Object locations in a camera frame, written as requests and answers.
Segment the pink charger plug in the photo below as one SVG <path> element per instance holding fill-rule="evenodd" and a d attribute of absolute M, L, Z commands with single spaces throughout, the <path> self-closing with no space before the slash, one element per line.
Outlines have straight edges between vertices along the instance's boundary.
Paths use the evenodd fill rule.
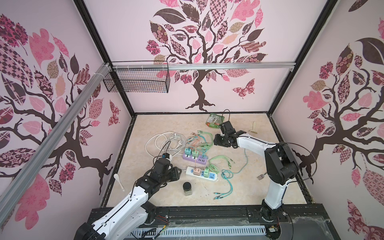
<path fill-rule="evenodd" d="M 194 168 L 193 169 L 193 174 L 196 175 L 196 176 L 199 176 L 201 174 L 201 169 L 199 168 Z"/>

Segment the teal charger plug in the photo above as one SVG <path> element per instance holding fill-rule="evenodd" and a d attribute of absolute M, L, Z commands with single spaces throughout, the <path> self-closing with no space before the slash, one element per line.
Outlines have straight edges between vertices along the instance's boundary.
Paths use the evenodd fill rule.
<path fill-rule="evenodd" d="M 185 155 L 186 155 L 186 156 L 191 156 L 191 155 L 192 155 L 192 149 L 190 149 L 190 148 L 185 148 Z"/>

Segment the light green charger plug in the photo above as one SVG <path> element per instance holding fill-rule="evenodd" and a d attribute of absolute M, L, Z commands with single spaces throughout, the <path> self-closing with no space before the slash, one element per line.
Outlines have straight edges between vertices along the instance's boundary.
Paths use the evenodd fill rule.
<path fill-rule="evenodd" d="M 199 151 L 197 151 L 197 150 L 192 150 L 192 157 L 194 157 L 194 158 L 198 158 L 199 157 Z"/>

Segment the small green charger plug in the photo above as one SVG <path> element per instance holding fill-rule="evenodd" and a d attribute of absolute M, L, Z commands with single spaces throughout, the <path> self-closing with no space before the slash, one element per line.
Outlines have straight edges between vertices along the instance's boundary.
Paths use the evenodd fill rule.
<path fill-rule="evenodd" d="M 204 176 L 205 178 L 208 178 L 208 177 L 209 177 L 209 174 L 210 174 L 210 170 L 209 170 L 208 168 L 205 168 L 203 176 Z"/>

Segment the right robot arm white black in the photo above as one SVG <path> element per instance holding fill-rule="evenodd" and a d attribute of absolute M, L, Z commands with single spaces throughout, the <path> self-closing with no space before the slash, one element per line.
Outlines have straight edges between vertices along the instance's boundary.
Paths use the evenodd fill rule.
<path fill-rule="evenodd" d="M 270 178 L 268 192 L 262 201 L 261 216 L 272 222 L 282 211 L 287 186 L 293 181 L 299 165 L 287 143 L 272 143 L 257 139 L 245 131 L 236 131 L 231 122 L 220 124 L 220 134 L 216 134 L 214 144 L 225 148 L 243 148 L 264 158 Z"/>

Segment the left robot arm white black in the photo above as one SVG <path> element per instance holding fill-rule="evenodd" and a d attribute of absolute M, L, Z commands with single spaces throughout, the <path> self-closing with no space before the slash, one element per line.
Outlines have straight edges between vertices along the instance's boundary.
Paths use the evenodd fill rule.
<path fill-rule="evenodd" d="M 178 181 L 182 170 L 174 167 L 169 159 L 160 158 L 140 177 L 132 191 L 92 224 L 82 224 L 75 233 L 75 240 L 123 240 L 147 221 L 156 208 L 148 200 L 162 186 Z"/>

